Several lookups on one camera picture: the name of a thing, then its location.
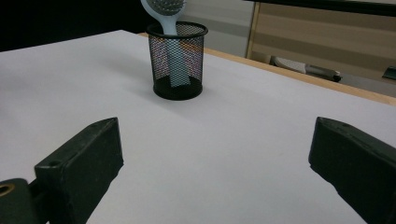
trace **white table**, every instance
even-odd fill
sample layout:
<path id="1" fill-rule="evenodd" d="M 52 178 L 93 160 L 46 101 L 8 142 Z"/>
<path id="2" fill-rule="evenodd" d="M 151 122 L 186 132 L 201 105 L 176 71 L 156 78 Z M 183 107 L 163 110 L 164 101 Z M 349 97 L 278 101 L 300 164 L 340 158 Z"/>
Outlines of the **white table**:
<path id="1" fill-rule="evenodd" d="M 89 223 L 364 223 L 309 167 L 317 117 L 396 147 L 396 106 L 210 54 L 204 91 L 152 90 L 149 43 L 124 31 L 0 53 L 0 178 L 118 117 L 125 165 Z"/>

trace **screw hole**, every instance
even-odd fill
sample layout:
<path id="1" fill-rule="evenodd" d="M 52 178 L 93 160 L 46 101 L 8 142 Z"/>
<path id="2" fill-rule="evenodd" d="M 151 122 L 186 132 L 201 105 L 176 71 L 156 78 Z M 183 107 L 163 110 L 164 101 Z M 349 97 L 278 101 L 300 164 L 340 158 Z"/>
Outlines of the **screw hole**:
<path id="1" fill-rule="evenodd" d="M 15 189 L 15 185 L 13 184 L 0 185 L 0 197 L 10 193 L 14 189 Z"/>

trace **wooden cabinet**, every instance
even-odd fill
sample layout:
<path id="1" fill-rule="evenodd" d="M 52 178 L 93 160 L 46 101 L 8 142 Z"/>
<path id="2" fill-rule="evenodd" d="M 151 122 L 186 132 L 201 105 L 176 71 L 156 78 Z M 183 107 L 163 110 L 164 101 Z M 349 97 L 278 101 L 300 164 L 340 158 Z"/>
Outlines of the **wooden cabinet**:
<path id="1" fill-rule="evenodd" d="M 354 76 L 382 78 L 396 65 L 396 17 L 256 3 L 247 57 L 278 56 Z"/>

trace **table surface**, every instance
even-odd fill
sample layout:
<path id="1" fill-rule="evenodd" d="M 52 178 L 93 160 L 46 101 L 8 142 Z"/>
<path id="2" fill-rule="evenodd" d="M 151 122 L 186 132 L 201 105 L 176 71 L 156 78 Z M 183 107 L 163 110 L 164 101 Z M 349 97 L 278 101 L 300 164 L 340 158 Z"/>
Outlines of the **table surface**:
<path id="1" fill-rule="evenodd" d="M 364 223 L 310 169 L 315 120 L 396 147 L 396 106 L 209 51 L 204 90 L 188 101 L 153 92 L 141 35 L 0 53 L 0 178 L 32 181 L 53 150 L 117 117 L 125 165 L 89 223 Z"/>

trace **dark wall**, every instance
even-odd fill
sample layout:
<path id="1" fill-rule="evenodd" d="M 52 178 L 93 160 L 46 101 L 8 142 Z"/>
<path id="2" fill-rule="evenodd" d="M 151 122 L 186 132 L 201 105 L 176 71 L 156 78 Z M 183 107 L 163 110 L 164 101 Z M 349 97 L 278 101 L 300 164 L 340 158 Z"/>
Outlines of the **dark wall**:
<path id="1" fill-rule="evenodd" d="M 141 33 L 155 22 L 139 0 L 37 0 L 3 4 L 0 51 L 116 30 Z"/>

